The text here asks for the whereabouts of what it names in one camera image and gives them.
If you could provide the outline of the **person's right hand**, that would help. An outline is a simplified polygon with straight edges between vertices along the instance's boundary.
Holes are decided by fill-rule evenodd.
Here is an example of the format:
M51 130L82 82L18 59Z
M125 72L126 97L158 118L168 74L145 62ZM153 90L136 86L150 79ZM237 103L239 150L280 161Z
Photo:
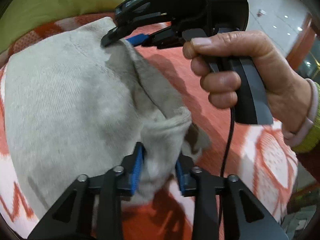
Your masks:
M233 107L241 79L235 72L210 73L205 56L249 56L266 87L268 104L274 118L285 129L296 133L308 115L312 103L310 83L299 76L261 31L235 31L185 42L183 55L191 61L191 70L199 76L200 86L209 102L219 109Z

